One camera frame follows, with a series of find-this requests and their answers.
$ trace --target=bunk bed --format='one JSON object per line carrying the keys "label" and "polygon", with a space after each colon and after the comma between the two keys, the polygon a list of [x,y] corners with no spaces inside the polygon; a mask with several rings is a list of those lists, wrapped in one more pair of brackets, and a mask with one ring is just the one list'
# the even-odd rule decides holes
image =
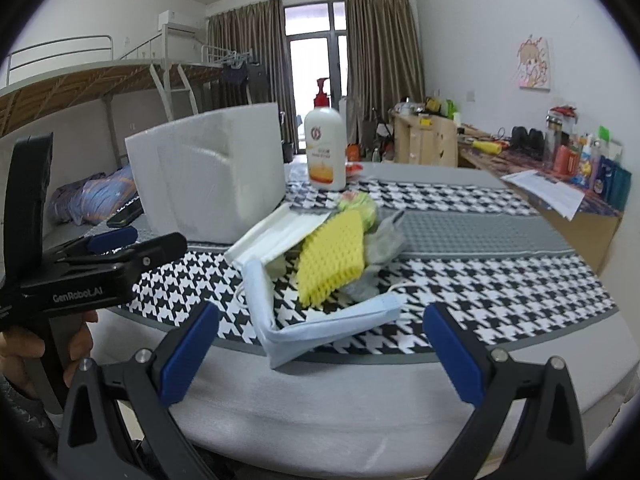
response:
{"label": "bunk bed", "polygon": [[[126,155],[118,152],[111,115],[111,99],[114,95],[155,88],[159,91],[167,120],[172,121],[175,117],[172,95],[175,92],[187,92],[191,111],[197,114],[200,110],[193,92],[194,87],[202,87],[219,79],[225,66],[237,67],[251,61],[251,52],[238,53],[205,44],[198,38],[199,33],[196,28],[165,23],[158,34],[119,59],[114,59],[113,38],[106,34],[46,41],[11,52],[6,63],[6,86],[0,89],[0,137],[38,118],[102,99],[106,103],[114,155],[121,161]],[[170,37],[175,35],[193,41],[193,51],[200,54],[200,59],[171,57],[169,42]],[[104,40],[104,45],[85,48],[72,46],[69,50],[49,56],[15,61],[16,57],[36,52],[39,48],[78,45],[78,41],[87,40]],[[108,59],[50,70],[12,82],[15,71],[21,68],[52,58],[86,52],[103,52]]]}

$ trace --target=yellow sponge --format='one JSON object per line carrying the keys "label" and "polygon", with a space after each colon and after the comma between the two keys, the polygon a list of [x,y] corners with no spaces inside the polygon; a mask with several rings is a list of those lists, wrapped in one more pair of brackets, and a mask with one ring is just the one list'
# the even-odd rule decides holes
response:
{"label": "yellow sponge", "polygon": [[364,272],[364,226],[357,210],[329,219],[302,245],[298,295],[304,306],[320,307],[338,288]]}

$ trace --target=human hand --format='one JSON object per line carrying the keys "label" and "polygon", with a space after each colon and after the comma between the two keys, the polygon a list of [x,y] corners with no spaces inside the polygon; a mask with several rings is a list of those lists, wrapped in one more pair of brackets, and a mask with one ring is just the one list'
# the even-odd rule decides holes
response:
{"label": "human hand", "polygon": [[[80,330],[69,341],[69,355],[72,362],[64,373],[67,386],[71,386],[80,359],[89,357],[94,347],[94,340],[86,324],[97,322],[98,313],[95,310],[85,312],[82,314],[82,321],[84,323]],[[34,333],[18,326],[0,332],[0,373],[32,399],[36,399],[38,395],[24,368],[24,359],[39,358],[43,354],[44,341]]]}

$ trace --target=brown curtain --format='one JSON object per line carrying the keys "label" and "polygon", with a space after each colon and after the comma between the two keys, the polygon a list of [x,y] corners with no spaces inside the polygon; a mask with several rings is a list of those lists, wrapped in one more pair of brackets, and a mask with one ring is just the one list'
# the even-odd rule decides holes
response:
{"label": "brown curtain", "polygon": [[402,97],[424,99],[422,58],[409,0],[345,0],[351,108],[350,142],[362,140],[376,108],[387,111]]}
{"label": "brown curtain", "polygon": [[[212,16],[208,24],[209,44],[238,52],[254,50],[254,59],[264,65],[270,82],[266,101],[277,102],[280,111],[285,113],[282,137],[285,142],[296,142],[282,0],[268,0],[223,12]],[[246,104],[246,96],[238,86],[220,83],[212,85],[212,90],[215,86],[220,90],[216,96],[219,106]]]}

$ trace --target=anime drawing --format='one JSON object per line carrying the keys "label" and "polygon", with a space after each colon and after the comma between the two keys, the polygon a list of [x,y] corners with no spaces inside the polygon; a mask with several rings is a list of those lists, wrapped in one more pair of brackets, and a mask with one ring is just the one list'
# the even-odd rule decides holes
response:
{"label": "anime drawing", "polygon": [[533,35],[518,51],[518,81],[520,88],[551,90],[549,81],[549,47],[545,38]]}

